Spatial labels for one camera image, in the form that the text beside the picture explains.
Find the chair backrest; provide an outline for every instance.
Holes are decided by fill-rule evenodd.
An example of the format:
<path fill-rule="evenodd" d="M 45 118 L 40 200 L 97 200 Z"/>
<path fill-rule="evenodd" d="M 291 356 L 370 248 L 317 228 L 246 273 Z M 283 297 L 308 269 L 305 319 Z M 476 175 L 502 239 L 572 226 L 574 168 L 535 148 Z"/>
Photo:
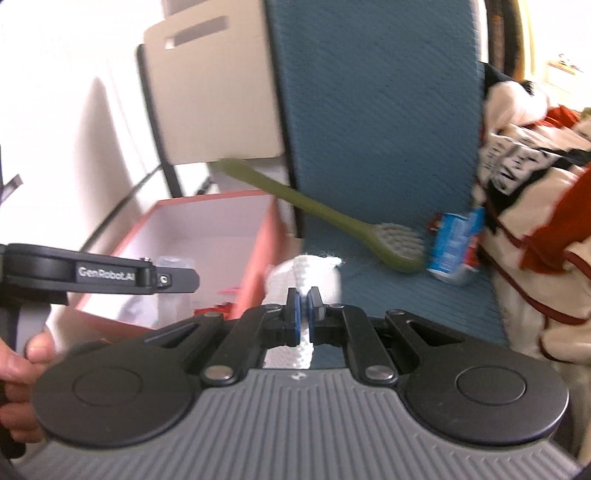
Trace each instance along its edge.
<path fill-rule="evenodd" d="M 267 0 L 298 188 L 368 222 L 469 207 L 480 126 L 470 0 Z"/>

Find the gray gripper base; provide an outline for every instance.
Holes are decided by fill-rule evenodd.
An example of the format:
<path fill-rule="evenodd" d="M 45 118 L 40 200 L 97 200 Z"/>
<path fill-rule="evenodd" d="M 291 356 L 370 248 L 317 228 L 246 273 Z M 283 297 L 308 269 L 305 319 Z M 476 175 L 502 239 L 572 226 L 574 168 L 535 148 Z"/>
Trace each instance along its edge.
<path fill-rule="evenodd" d="M 251 370 L 205 391 L 152 441 L 111 451 L 50 442 L 19 469 L 28 480 L 558 480 L 579 467 L 548 440 L 454 445 L 419 425 L 393 390 L 336 369 Z"/>

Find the open box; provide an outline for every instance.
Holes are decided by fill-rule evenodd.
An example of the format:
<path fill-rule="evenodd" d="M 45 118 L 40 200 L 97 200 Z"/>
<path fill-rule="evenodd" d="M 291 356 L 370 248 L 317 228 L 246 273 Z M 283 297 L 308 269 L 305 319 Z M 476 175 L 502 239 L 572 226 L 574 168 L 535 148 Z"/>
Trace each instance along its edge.
<path fill-rule="evenodd" d="M 201 285 L 190 296 L 191 308 L 231 301 L 231 318 L 259 305 L 272 265 L 283 258 L 287 231 L 277 200 L 248 191 L 162 200 L 134 226 L 112 254 L 121 258 L 173 256 L 191 259 Z M 239 287 L 234 296 L 228 289 Z M 129 295 L 87 294 L 76 306 L 81 318 L 108 339 L 119 340 L 149 329 L 148 322 L 119 321 Z M 157 296 L 144 297 L 153 302 Z"/>

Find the blue fabric seat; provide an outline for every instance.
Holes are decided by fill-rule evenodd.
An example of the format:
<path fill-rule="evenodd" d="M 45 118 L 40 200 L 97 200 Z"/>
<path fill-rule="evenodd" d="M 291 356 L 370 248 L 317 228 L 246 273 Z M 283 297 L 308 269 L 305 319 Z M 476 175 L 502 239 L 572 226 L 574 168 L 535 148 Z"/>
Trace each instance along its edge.
<path fill-rule="evenodd" d="M 482 108 L 470 0 L 267 1 L 298 188 L 420 232 L 436 212 L 467 212 Z M 343 302 L 506 344 L 486 272 L 450 286 L 386 269 L 318 219 L 305 233 L 306 252 L 343 258 Z"/>

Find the finger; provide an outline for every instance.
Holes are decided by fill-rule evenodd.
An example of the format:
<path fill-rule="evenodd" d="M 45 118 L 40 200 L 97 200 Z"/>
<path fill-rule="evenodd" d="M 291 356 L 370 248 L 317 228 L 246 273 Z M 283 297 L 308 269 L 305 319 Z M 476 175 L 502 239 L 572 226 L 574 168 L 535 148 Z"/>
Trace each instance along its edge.
<path fill-rule="evenodd" d="M 41 429 L 35 430 L 11 430 L 10 435 L 18 443 L 39 443 L 43 441 L 44 435 Z"/>
<path fill-rule="evenodd" d="M 34 336 L 25 348 L 27 358 L 32 363 L 50 362 L 56 355 L 56 346 L 49 330 Z"/>
<path fill-rule="evenodd" d="M 23 403 L 29 401 L 31 398 L 32 386 L 22 383 L 6 383 L 4 385 L 4 393 L 10 402 Z"/>
<path fill-rule="evenodd" d="M 36 379 L 33 364 L 10 350 L 8 345 L 0 340 L 0 380 L 30 384 Z"/>
<path fill-rule="evenodd" d="M 10 430 L 35 430 L 39 423 L 30 403 L 8 403 L 0 408 L 0 422 Z"/>

